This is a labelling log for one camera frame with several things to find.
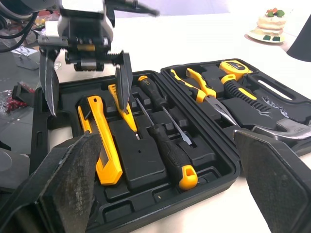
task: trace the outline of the tape measure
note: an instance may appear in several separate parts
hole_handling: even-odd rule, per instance
[[[235,74],[237,81],[243,76],[243,74],[252,73],[247,66],[237,60],[221,62],[219,69],[222,69],[227,74]]]

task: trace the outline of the hammer handle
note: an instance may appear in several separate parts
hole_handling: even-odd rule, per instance
[[[241,84],[239,84],[236,81],[235,75],[226,75],[222,78],[221,82],[224,84],[225,95],[227,98],[240,98],[262,113],[271,113],[271,118],[284,118],[279,109],[272,109],[269,104],[260,101],[255,95],[247,91]]]

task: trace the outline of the white table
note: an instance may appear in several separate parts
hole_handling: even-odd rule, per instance
[[[132,70],[155,70],[194,62],[240,58],[286,86],[311,98],[311,64],[286,54],[282,46],[260,44],[244,35],[255,27],[258,16],[197,15],[183,17],[138,17],[116,20],[113,51],[130,53]],[[56,32],[56,24],[47,26]],[[294,38],[288,35],[288,41]],[[107,66],[103,73],[76,73],[72,66],[57,70],[60,82],[114,74]],[[51,147],[70,137],[70,129],[50,133]],[[311,167],[311,154],[301,157]],[[252,198],[246,180],[238,178],[225,192],[154,222],[135,233],[241,232],[269,233],[269,228]]]

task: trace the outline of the black cable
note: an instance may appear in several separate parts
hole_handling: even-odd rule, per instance
[[[34,22],[35,22],[35,19],[37,18],[38,16],[38,12],[36,13],[33,13],[33,16],[31,17],[30,21],[28,22],[28,24],[26,25],[25,28],[23,28],[23,30],[21,30],[20,32],[16,33],[15,35],[0,35],[0,38],[1,39],[14,39],[14,38],[17,38],[23,34],[26,33],[26,31],[28,31],[29,29],[32,28]]]
[[[2,49],[0,50],[0,53],[1,52],[9,52],[9,51],[12,51],[14,49],[17,49],[19,46],[21,46],[21,44],[24,42],[24,40],[26,39],[26,37],[28,36],[28,33],[30,32],[31,28],[25,32],[25,34],[22,36],[22,38],[20,39],[20,41],[18,41],[15,45],[11,46],[11,47],[8,47],[6,49]]]

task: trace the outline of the black plastic tool case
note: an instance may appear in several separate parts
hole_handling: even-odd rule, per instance
[[[250,64],[252,74],[241,79],[241,83],[256,95],[267,96],[277,106],[284,109],[300,123],[311,118],[311,101],[279,82],[263,74]],[[114,186],[101,186],[95,178],[94,203],[87,232],[130,232],[153,221],[173,214],[190,205],[216,195],[228,189],[240,174],[239,156],[232,140],[236,126],[230,126],[207,102],[196,103],[189,96],[189,91],[178,85],[171,77],[173,68],[180,78],[185,78],[186,68],[190,67],[201,73],[217,92],[218,99],[227,108],[238,108],[235,116],[244,117],[252,108],[241,104],[239,100],[226,100],[220,78],[226,75],[218,69],[221,61],[178,65],[167,67],[161,73],[154,71],[134,72],[132,96],[129,103],[135,117],[141,140],[137,140],[133,131],[119,115],[113,98],[107,90],[115,83],[114,77],[104,77],[85,81],[60,84],[60,101],[57,117],[50,115],[41,88],[36,90],[34,107],[34,125],[31,152],[31,172],[34,171],[48,153],[49,130],[71,126],[72,135],[83,134],[77,105],[82,97],[98,95],[104,103],[104,114],[114,137],[119,153],[123,175]],[[169,112],[179,126],[190,136],[193,146],[181,139],[172,122],[163,111],[153,109],[151,100],[138,87],[138,78],[147,75],[158,85],[164,98],[170,104]],[[258,83],[263,80],[275,89],[285,93],[292,101],[279,97],[265,86]],[[195,80],[185,79],[194,86]],[[135,98],[139,98],[155,123],[162,124],[170,139],[181,147],[189,156],[199,176],[198,185],[189,191],[180,190],[170,182],[170,177],[161,162],[156,144],[148,133],[150,123],[142,114]],[[242,119],[245,128],[262,121],[261,118]],[[310,140],[291,145],[298,153],[310,151]]]

